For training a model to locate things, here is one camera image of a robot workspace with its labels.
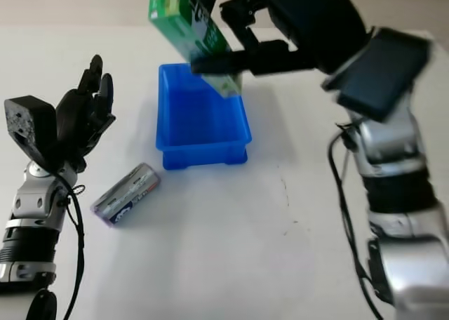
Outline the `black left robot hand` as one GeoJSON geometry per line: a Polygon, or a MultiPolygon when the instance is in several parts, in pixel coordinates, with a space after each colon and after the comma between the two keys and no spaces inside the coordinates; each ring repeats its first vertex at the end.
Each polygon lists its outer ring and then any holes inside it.
{"type": "Polygon", "coordinates": [[[94,55],[79,85],[67,91],[56,107],[58,142],[64,160],[76,173],[85,171],[85,156],[116,119],[112,75],[102,68],[101,56],[94,55]]]}

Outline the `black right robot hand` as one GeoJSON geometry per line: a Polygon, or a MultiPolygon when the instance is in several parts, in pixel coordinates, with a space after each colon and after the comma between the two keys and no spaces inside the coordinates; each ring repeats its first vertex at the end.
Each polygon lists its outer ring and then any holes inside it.
{"type": "Polygon", "coordinates": [[[369,34],[350,0],[228,0],[220,15],[243,46],[196,58],[191,71],[255,76],[318,69],[332,74],[356,55],[369,34]],[[260,41],[251,29],[255,15],[266,9],[284,39],[260,41]]]}

